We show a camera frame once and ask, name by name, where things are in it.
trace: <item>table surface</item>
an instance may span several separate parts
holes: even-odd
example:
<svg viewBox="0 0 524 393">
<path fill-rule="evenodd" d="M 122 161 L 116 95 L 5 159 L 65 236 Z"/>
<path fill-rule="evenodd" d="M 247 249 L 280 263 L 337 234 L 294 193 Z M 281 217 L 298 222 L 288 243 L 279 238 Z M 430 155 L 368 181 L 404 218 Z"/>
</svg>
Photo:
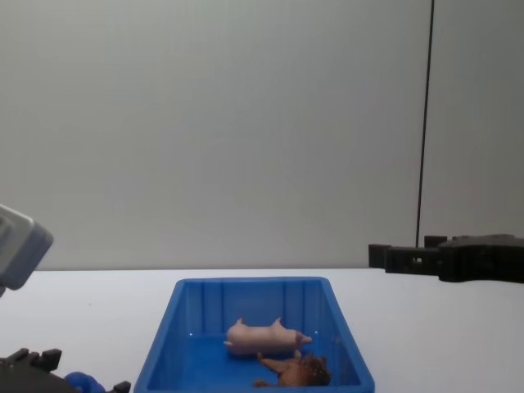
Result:
<svg viewBox="0 0 524 393">
<path fill-rule="evenodd" d="M 522 391 L 524 285 L 377 269 L 36 272 L 0 299 L 1 356 L 63 350 L 56 373 L 134 383 L 182 278 L 328 278 L 376 392 Z"/>
</svg>

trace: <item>blue plastic bin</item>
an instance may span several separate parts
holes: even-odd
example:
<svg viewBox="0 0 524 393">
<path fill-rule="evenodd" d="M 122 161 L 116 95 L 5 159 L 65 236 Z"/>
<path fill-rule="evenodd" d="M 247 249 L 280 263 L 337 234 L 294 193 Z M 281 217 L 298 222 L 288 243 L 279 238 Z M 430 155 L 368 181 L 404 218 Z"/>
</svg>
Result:
<svg viewBox="0 0 524 393">
<path fill-rule="evenodd" d="M 286 328 L 313 337 L 304 352 L 327 357 L 330 386 L 293 388 L 326 393 L 372 393 L 373 378 L 351 336 L 325 278 L 211 278 L 177 282 L 135 393 L 257 391 L 253 381 L 277 382 L 255 359 L 232 357 L 226 331 L 240 317 L 268 326 L 278 317 Z M 263 388 L 262 391 L 289 388 Z"/>
</svg>

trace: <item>white wall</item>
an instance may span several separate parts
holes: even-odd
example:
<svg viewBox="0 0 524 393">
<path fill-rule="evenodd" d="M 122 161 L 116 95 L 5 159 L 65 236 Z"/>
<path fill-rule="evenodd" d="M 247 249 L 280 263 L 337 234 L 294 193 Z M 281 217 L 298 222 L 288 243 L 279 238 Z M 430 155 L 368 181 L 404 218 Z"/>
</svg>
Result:
<svg viewBox="0 0 524 393">
<path fill-rule="evenodd" d="M 44 269 L 365 266 L 415 236 L 429 1 L 0 2 Z"/>
<path fill-rule="evenodd" d="M 524 236 L 524 2 L 437 0 L 421 236 Z"/>
</svg>

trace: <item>brown toy animal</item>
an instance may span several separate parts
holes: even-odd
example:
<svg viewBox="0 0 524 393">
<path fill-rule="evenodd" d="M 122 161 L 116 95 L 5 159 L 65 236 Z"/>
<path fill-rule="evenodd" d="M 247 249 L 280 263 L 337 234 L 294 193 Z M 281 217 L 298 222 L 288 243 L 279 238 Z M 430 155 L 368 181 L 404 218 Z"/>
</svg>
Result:
<svg viewBox="0 0 524 393">
<path fill-rule="evenodd" d="M 272 360 L 258 355 L 259 361 L 278 374 L 278 384 L 255 381 L 255 387 L 267 386 L 326 386 L 331 381 L 331 374 L 326 369 L 326 358 L 307 355 L 302 358 L 300 351 L 287 360 Z"/>
</svg>

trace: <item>black cable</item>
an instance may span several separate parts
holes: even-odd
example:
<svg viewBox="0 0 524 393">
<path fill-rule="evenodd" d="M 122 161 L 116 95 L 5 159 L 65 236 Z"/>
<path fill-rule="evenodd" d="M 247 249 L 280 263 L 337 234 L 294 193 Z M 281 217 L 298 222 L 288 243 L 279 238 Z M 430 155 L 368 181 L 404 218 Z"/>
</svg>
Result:
<svg viewBox="0 0 524 393">
<path fill-rule="evenodd" d="M 433 16 L 435 15 L 435 0 L 431 0 L 431 11 L 429 19 L 429 43 L 427 45 L 427 68 L 426 68 L 426 94 L 424 97 L 424 120 L 422 123 L 422 150 L 420 153 L 420 175 L 418 178 L 418 206 L 417 206 L 417 237 L 415 246 L 418 247 L 418 237 L 420 235 L 420 208 L 422 204 L 422 178 L 424 174 L 424 150 L 426 148 L 426 127 L 427 127 L 427 98 L 429 96 L 429 75 L 431 73 L 431 47 L 433 44 Z"/>
</svg>

